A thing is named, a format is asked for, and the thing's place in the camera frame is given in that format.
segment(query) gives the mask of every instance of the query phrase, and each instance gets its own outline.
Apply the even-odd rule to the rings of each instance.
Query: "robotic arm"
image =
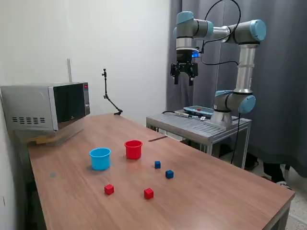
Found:
[[[250,89],[256,47],[266,36],[266,26],[262,20],[252,20],[235,25],[214,27],[212,22],[194,19],[192,12],[183,11],[177,15],[177,26],[174,29],[176,38],[177,62],[171,64],[170,74],[175,84],[181,72],[189,76],[189,85],[198,76],[197,63],[193,58],[198,58],[199,50],[192,46],[193,40],[219,39],[226,37],[222,42],[236,43],[240,46],[240,60],[236,88],[234,90],[217,91],[215,93],[214,113],[210,122],[217,126],[229,127],[232,125],[230,112],[237,110],[239,113],[250,112],[256,98]]]

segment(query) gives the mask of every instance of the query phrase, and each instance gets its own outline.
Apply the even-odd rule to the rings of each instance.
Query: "red cube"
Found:
[[[114,193],[114,186],[111,184],[108,184],[105,186],[105,194],[107,195],[111,195],[112,193]]]
[[[149,200],[149,199],[154,197],[153,195],[154,195],[154,192],[151,188],[146,188],[144,190],[144,198],[145,199]]]

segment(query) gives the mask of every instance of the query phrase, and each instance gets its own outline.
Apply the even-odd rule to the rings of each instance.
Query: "blue cup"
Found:
[[[92,168],[94,170],[106,170],[110,167],[111,150],[108,148],[97,148],[90,151]]]

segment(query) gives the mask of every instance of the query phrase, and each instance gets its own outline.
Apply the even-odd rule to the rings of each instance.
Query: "red cup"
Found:
[[[128,159],[138,159],[141,157],[142,142],[139,140],[129,140],[125,143],[126,157]]]

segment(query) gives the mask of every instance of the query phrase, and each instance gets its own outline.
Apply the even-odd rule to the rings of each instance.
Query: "person's foot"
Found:
[[[287,184],[286,181],[279,181],[279,182],[276,182],[276,184],[279,184],[280,186],[282,186],[282,187],[284,187],[284,188],[287,188],[287,189],[292,190],[292,189],[290,188],[290,186]]]

